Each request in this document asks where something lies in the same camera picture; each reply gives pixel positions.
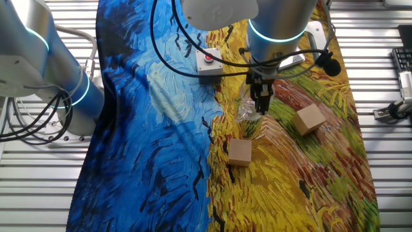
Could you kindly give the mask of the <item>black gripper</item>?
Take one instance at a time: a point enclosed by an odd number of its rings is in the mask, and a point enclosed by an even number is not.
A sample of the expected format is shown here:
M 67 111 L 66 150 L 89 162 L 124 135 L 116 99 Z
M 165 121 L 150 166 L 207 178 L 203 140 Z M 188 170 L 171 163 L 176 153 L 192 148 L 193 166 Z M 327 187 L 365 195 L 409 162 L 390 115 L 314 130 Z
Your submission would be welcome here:
M 255 102 L 256 111 L 260 115 L 265 115 L 269 109 L 273 83 L 274 79 L 271 77 L 251 73 L 250 98 Z

